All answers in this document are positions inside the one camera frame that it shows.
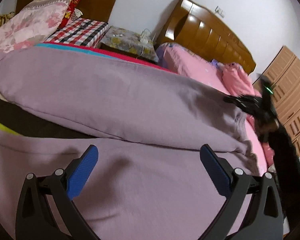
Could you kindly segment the crumpled pink quilt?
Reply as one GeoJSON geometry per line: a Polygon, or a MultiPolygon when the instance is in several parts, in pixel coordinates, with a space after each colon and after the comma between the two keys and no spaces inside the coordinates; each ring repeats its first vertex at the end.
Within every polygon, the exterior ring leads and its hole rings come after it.
{"type": "Polygon", "coordinates": [[[261,97],[252,84],[251,78],[238,63],[225,64],[222,70],[222,83],[232,96],[251,95],[261,97]]]}

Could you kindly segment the pink bed sheet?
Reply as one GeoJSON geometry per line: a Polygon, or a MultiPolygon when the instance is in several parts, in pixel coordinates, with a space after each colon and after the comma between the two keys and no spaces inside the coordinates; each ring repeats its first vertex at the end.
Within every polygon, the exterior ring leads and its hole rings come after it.
{"type": "MultiPolygon", "coordinates": [[[[159,65],[182,76],[190,77],[205,85],[211,86],[230,95],[222,83],[222,70],[225,64],[213,60],[206,61],[190,50],[176,43],[165,43],[157,49],[159,65]]],[[[259,142],[255,133],[255,120],[248,115],[245,120],[247,136],[252,144],[253,153],[257,157],[257,165],[261,173],[275,172],[274,151],[267,143],[259,142]]]]}

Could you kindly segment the pink floral pillow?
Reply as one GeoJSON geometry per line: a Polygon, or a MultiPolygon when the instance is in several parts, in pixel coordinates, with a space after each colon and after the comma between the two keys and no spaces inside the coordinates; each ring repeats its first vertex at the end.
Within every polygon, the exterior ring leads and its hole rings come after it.
{"type": "Polygon", "coordinates": [[[33,0],[0,27],[0,52],[44,42],[61,24],[71,0],[33,0]]]}

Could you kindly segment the wall power socket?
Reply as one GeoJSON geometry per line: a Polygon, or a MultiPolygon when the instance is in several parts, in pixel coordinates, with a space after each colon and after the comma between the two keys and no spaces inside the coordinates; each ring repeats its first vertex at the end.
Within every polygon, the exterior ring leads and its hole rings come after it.
{"type": "Polygon", "coordinates": [[[225,18],[224,10],[219,6],[215,8],[215,14],[221,16],[221,18],[225,18]]]}

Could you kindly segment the striped multicolour blanket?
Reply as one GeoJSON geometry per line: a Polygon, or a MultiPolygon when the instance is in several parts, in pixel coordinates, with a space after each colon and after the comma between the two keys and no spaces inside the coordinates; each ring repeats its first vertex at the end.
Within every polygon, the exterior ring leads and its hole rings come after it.
{"type": "MultiPolygon", "coordinates": [[[[144,66],[168,71],[168,69],[149,63],[145,60],[136,59],[131,56],[107,51],[98,48],[87,48],[84,46],[60,45],[55,43],[40,43],[39,48],[53,48],[58,50],[75,51],[84,54],[96,55],[107,58],[138,63],[144,66]]],[[[0,130],[26,137],[35,138],[57,138],[57,139],[91,139],[92,136],[55,124],[39,118],[19,106],[5,101],[0,95],[0,130]]]]}

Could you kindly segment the glossy brown wooden headboard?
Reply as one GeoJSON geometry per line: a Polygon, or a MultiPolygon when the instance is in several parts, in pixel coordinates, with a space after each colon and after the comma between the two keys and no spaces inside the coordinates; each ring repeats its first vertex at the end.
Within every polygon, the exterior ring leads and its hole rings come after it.
{"type": "Polygon", "coordinates": [[[239,63],[247,74],[255,70],[252,54],[212,11],[192,0],[179,0],[156,39],[156,46],[177,43],[201,58],[239,63]]]}

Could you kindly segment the light brown wardrobe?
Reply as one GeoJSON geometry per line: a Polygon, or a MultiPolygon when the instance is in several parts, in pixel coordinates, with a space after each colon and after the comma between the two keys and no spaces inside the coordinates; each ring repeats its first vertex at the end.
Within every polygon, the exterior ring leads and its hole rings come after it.
{"type": "Polygon", "coordinates": [[[272,83],[272,101],[300,156],[300,59],[283,46],[262,73],[272,83]]]}

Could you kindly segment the red plaid folded cloth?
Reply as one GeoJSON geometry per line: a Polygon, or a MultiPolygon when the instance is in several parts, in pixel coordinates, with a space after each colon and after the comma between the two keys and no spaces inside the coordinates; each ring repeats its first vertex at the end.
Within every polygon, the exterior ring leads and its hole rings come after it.
{"type": "Polygon", "coordinates": [[[108,31],[107,22],[78,18],[49,36],[45,43],[71,44],[96,48],[102,37],[108,31]]]}

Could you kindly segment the floral covered nightstand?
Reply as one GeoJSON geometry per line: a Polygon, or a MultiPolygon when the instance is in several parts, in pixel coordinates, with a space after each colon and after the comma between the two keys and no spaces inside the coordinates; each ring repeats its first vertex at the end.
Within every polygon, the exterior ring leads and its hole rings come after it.
{"type": "Polygon", "coordinates": [[[100,44],[111,49],[142,57],[148,61],[159,62],[154,49],[151,32],[148,29],[144,29],[141,34],[138,34],[124,28],[111,26],[100,40],[100,44]]]}

